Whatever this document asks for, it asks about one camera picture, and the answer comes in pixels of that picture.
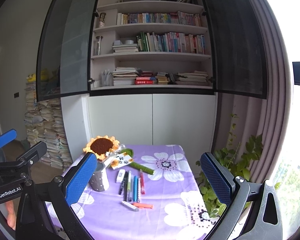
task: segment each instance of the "gray cup with white dots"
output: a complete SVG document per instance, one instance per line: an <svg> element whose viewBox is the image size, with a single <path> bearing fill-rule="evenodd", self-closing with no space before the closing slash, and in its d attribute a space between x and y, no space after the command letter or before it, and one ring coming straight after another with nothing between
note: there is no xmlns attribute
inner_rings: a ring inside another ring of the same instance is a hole
<svg viewBox="0 0 300 240"><path fill-rule="evenodd" d="M106 173L106 166L104 163L98 162L97 167L89 180L90 186L93 190L101 192L109 188L109 181Z"/></svg>

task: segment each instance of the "blue gripper pad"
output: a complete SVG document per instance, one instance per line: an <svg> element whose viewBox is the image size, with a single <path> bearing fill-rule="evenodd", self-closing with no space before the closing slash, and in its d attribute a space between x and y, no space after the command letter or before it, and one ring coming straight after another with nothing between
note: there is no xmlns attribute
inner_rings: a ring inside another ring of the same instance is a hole
<svg viewBox="0 0 300 240"><path fill-rule="evenodd" d="M13 141L17 137L17 132L14 129L0 135L0 148Z"/></svg>
<svg viewBox="0 0 300 240"><path fill-rule="evenodd" d="M96 167L97 157L90 154L66 187L66 201L69 206L78 202Z"/></svg>
<svg viewBox="0 0 300 240"><path fill-rule="evenodd" d="M218 171L206 153L201 155L200 164L203 173L207 177L219 201L229 206L232 200L232 189L222 176L221 171Z"/></svg>

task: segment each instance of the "pink pen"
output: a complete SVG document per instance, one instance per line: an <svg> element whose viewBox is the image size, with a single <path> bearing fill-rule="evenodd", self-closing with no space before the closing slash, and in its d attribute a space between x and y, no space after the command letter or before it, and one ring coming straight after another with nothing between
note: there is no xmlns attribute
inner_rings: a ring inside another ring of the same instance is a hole
<svg viewBox="0 0 300 240"><path fill-rule="evenodd" d="M141 180L141 194L144 195L146 192L145 192L145 181L143 179L143 172L142 170L140 170L140 180Z"/></svg>

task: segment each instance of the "glass cabinet door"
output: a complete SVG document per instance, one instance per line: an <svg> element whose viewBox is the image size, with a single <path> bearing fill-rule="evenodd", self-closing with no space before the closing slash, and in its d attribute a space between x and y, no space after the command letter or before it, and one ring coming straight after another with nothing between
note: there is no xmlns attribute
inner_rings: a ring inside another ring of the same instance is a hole
<svg viewBox="0 0 300 240"><path fill-rule="evenodd" d="M203 0L219 92L267 96L266 56L249 0Z"/></svg>
<svg viewBox="0 0 300 240"><path fill-rule="evenodd" d="M97 0L52 0L37 57L38 101L88 91Z"/></svg>

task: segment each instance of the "blue pen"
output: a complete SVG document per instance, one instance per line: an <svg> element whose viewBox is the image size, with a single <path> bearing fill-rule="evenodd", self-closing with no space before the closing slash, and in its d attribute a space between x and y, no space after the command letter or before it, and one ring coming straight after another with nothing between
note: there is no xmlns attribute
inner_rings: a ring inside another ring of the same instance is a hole
<svg viewBox="0 0 300 240"><path fill-rule="evenodd" d="M137 202L137 192L138 192L138 177L134 176L133 181L133 201Z"/></svg>

